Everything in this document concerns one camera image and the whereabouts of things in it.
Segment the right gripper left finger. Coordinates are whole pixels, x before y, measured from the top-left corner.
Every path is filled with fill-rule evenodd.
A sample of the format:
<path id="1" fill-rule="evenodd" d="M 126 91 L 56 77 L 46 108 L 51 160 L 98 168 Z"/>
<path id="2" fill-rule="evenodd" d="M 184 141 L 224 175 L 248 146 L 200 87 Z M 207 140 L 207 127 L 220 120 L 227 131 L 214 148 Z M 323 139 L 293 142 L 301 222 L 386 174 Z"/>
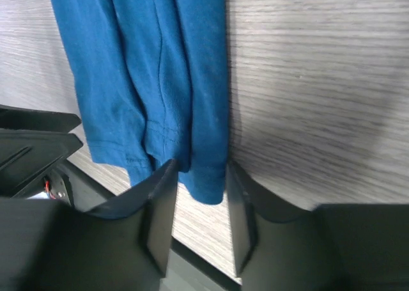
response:
<path id="1" fill-rule="evenodd" d="M 81 212 L 1 200 L 2 290 L 158 290 L 166 276 L 178 163 Z"/>

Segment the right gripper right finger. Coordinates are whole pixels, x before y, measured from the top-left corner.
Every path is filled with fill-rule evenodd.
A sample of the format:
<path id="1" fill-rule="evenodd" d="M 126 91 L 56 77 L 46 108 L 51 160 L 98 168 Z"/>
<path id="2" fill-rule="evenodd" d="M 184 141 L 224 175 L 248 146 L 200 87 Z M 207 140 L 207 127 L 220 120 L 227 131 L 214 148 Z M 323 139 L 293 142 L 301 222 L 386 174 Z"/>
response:
<path id="1" fill-rule="evenodd" d="M 408 206 L 304 210 L 226 170 L 236 275 L 243 290 L 407 290 Z"/>

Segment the dark blue t shirt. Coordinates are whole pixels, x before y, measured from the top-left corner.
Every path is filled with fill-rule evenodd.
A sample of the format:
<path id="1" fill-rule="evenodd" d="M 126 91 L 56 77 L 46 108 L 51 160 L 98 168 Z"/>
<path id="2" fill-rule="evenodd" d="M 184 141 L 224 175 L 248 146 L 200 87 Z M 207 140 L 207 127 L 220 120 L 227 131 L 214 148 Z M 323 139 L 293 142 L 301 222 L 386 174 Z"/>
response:
<path id="1" fill-rule="evenodd" d="M 229 143 L 225 0 L 50 0 L 95 163 L 130 183 L 178 161 L 198 202 L 223 199 Z"/>

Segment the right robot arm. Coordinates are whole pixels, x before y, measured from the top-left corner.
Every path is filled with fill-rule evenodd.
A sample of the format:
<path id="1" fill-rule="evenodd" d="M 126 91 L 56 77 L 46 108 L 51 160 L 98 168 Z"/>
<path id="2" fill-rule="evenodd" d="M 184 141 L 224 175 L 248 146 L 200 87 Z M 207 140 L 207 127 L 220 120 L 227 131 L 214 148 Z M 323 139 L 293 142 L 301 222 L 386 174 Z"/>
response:
<path id="1" fill-rule="evenodd" d="M 236 275 L 172 236 L 177 163 L 119 196 L 67 161 L 75 114 L 1 107 L 2 290 L 407 290 L 408 206 L 298 208 L 228 165 Z"/>

